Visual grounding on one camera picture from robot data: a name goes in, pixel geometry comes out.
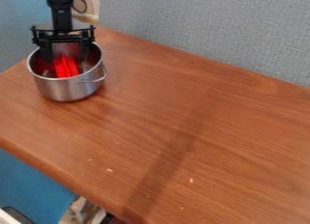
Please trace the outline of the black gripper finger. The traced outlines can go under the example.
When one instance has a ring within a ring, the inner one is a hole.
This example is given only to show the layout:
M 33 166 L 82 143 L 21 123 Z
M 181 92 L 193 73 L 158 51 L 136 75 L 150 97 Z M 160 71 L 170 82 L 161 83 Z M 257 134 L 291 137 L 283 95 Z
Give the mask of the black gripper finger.
M 90 49 L 91 42 L 89 40 L 81 41 L 81 61 L 83 62 L 87 58 L 89 49 Z
M 42 52 L 42 56 L 51 63 L 54 60 L 54 49 L 53 49 L 53 44 L 50 42 L 41 43 L 41 52 Z

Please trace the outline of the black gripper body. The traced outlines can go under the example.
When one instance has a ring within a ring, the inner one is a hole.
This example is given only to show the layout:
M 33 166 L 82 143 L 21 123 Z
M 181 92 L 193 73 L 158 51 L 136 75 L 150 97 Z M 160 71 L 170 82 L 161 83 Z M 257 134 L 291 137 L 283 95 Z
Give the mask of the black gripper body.
M 97 27 L 91 24 L 79 26 L 67 33 L 55 30 L 50 26 L 34 25 L 31 27 L 33 42 L 41 47 L 49 47 L 51 44 L 79 43 L 90 44 L 95 41 Z

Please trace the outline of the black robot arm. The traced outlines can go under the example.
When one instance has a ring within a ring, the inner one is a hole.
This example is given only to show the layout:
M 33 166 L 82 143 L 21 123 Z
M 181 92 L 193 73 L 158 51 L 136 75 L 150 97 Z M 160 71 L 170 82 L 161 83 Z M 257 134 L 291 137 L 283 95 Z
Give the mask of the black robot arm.
M 79 58 L 86 59 L 90 46 L 97 40 L 93 24 L 83 24 L 73 20 L 71 10 L 83 14 L 87 11 L 78 10 L 74 0 L 46 0 L 51 10 L 53 21 L 50 24 L 34 24 L 31 27 L 33 43 L 39 46 L 45 57 L 51 62 L 55 58 L 55 44 L 78 44 Z

